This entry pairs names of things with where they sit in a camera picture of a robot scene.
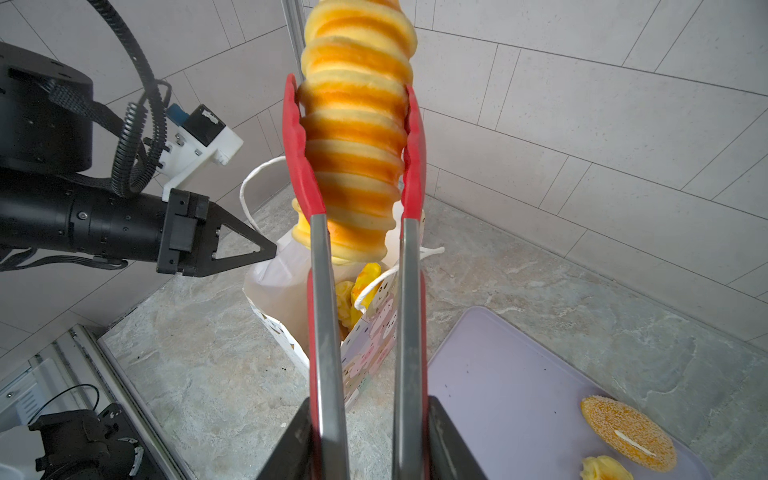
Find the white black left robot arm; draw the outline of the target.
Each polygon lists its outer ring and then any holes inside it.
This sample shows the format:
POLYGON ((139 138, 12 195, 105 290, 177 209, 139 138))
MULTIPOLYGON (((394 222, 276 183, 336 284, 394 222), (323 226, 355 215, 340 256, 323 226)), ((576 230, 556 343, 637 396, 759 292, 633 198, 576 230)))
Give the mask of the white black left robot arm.
POLYGON ((271 260, 276 245, 207 196, 184 189, 226 165, 242 139, 208 107, 183 111, 113 5, 97 1, 143 86, 123 115, 92 80, 35 52, 1 47, 1 268, 51 264, 206 277, 271 260))

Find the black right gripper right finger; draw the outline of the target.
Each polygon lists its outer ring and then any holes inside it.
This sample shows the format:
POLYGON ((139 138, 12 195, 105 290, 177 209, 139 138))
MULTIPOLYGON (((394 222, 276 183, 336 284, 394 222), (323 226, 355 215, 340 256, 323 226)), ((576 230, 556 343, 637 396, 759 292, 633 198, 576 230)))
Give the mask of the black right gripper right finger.
POLYGON ((486 475, 435 396, 428 397, 428 469, 431 480, 485 480, 486 475))

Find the white cartoon animal paper bag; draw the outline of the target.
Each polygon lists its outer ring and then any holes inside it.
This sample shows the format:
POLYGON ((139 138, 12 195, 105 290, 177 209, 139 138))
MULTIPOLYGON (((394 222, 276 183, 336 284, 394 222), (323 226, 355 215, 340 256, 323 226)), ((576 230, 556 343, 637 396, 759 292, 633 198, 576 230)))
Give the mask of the white cartoon animal paper bag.
MULTIPOLYGON (((354 403, 364 383, 376 373, 396 343, 399 234, 400 228, 395 227, 386 235, 387 255, 381 263, 382 274, 372 303, 367 309, 352 305, 351 314, 360 318, 349 331, 340 327, 347 407, 354 403)), ((251 267, 243 286, 254 314, 303 375, 309 373, 306 295, 310 267, 310 251, 288 232, 278 240, 276 256, 251 267)))

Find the long toasted crust bread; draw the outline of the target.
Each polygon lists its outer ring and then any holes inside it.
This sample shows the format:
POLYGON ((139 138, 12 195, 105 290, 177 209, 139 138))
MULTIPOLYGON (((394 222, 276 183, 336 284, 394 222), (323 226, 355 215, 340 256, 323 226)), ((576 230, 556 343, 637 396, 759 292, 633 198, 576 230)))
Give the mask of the long toasted crust bread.
POLYGON ((617 460, 601 455, 582 460, 582 480, 633 480, 633 475, 617 460))

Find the red steel kitchen tongs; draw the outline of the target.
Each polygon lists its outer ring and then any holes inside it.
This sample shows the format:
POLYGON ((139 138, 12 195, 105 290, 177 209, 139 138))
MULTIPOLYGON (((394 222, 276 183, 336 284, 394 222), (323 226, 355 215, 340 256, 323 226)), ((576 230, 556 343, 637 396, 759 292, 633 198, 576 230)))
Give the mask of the red steel kitchen tongs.
MULTIPOLYGON (((311 269, 307 283, 310 413, 314 479, 350 476, 343 400, 339 329, 331 264, 327 209, 312 166, 305 156, 307 135, 295 99, 296 79, 286 80, 283 137, 292 187, 310 223, 311 269)), ((426 187, 426 142, 413 88, 405 121, 404 189, 401 203, 397 299, 396 374, 392 476, 429 476, 425 282, 420 265, 421 217, 426 187)))

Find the round yellow custard bun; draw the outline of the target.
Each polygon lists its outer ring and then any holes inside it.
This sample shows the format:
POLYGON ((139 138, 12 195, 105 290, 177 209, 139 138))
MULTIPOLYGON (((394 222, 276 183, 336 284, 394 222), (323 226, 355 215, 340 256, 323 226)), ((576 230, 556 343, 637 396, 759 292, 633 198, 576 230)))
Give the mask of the round yellow custard bun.
POLYGON ((335 285, 337 318, 339 324, 347 331, 353 328, 351 316, 353 287, 354 282, 350 280, 344 280, 335 285))

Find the yellow orange cone bread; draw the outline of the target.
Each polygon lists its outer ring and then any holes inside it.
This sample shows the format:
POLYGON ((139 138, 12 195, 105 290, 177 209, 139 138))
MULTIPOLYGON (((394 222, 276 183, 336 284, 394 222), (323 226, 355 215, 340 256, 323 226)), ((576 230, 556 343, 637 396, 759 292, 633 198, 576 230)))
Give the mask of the yellow orange cone bread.
POLYGON ((382 266, 378 263, 368 263, 363 267, 351 290, 352 305, 356 305, 358 309, 367 309, 370 306, 375 298, 381 274, 382 266))

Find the lavender plastic tray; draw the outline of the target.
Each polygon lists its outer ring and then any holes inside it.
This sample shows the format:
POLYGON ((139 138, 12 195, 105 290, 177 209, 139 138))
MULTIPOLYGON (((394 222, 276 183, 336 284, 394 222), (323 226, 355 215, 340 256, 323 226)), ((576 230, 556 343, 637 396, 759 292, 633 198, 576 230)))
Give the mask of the lavender plastic tray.
POLYGON ((577 479, 586 457, 607 455, 636 479, 708 479, 681 442, 677 463, 655 472, 612 449, 586 423, 595 382, 492 311, 467 309, 428 365, 441 402, 489 479, 577 479))

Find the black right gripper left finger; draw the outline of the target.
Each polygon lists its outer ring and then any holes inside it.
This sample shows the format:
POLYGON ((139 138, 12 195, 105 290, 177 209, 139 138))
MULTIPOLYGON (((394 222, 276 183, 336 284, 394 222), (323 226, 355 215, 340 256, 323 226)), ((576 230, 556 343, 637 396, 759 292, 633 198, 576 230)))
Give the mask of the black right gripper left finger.
POLYGON ((256 477, 257 480, 310 478, 311 419, 297 413, 256 477))

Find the striped spiral bread roll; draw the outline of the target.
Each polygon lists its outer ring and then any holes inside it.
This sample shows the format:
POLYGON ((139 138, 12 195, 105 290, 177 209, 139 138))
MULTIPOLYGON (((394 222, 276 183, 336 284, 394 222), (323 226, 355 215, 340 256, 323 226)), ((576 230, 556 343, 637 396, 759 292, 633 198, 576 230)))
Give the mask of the striped spiral bread roll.
POLYGON ((327 209, 332 261, 379 262, 396 226, 415 29, 397 1, 321 1, 304 38, 300 124, 327 209))

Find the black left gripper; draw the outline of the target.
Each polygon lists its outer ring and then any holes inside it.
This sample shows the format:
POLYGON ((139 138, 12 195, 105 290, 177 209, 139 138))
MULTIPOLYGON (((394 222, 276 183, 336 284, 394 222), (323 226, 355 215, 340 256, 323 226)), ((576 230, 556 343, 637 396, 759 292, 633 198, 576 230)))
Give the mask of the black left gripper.
POLYGON ((55 176, 1 174, 4 272, 57 263, 118 270, 143 261, 159 273, 206 277, 276 253, 272 240, 188 191, 122 198, 55 176))

